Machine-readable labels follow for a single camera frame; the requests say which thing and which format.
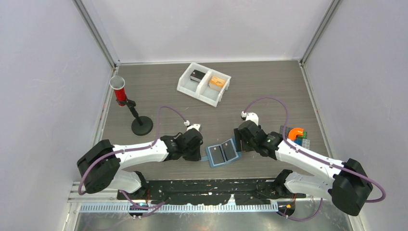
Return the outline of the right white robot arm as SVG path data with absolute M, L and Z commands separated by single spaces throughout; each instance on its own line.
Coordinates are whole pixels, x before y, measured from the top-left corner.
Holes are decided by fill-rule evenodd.
M 308 194 L 330 200 L 342 212 L 357 216 L 372 192 L 372 183 L 361 178 L 366 176 L 364 168 L 354 159 L 344 162 L 315 152 L 306 155 L 306 148 L 279 133 L 265 133 L 253 121 L 245 121 L 235 128 L 234 136 L 240 151 L 255 151 L 309 173 L 302 175 L 289 169 L 282 170 L 272 183 L 280 197 Z

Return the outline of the white divided plastic bin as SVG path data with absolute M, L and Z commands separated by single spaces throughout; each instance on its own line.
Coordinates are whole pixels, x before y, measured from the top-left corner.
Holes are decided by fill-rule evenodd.
M 191 72 L 196 69 L 205 72 L 206 75 L 200 83 L 195 83 L 190 80 Z M 212 76 L 220 77 L 226 80 L 226 84 L 221 91 L 216 91 L 209 88 L 208 83 Z M 201 64 L 192 62 L 178 80 L 177 91 L 200 100 L 208 105 L 217 107 L 221 101 L 223 94 L 228 90 L 231 76 L 223 74 L 214 69 L 205 67 Z

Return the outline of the black card box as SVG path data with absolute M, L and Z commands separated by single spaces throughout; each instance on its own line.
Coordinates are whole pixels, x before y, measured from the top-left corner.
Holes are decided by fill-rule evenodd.
M 206 75 L 205 72 L 194 69 L 190 74 L 190 80 L 195 83 L 200 83 L 205 77 L 205 75 Z

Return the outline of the orange toy brick arch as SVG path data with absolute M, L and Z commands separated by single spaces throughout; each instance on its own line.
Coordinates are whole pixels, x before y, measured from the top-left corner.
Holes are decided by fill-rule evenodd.
M 303 128 L 293 128 L 288 133 L 288 139 L 294 141 L 298 137 L 304 136 L 304 129 Z

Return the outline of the orange card box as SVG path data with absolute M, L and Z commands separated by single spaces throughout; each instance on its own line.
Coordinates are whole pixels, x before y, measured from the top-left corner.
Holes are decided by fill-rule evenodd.
M 226 80 L 220 77 L 212 76 L 209 80 L 208 86 L 213 90 L 221 91 L 225 86 L 226 82 L 227 82 Z

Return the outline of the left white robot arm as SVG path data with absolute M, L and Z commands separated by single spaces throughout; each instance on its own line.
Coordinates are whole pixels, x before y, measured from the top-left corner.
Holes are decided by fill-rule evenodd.
M 139 171 L 126 168 L 149 162 L 165 162 L 183 158 L 200 161 L 203 136 L 193 126 L 175 136 L 162 136 L 153 142 L 134 145 L 112 145 L 102 140 L 86 152 L 77 162 L 81 175 L 80 195 L 116 189 L 124 196 L 142 199 L 149 185 Z

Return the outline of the blue leather card holder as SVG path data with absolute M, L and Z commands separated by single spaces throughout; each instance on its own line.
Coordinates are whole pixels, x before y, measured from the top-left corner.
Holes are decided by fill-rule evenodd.
M 234 138 L 206 147 L 205 153 L 206 156 L 202 156 L 200 162 L 208 162 L 211 168 L 228 165 L 242 156 L 242 153 L 236 150 Z

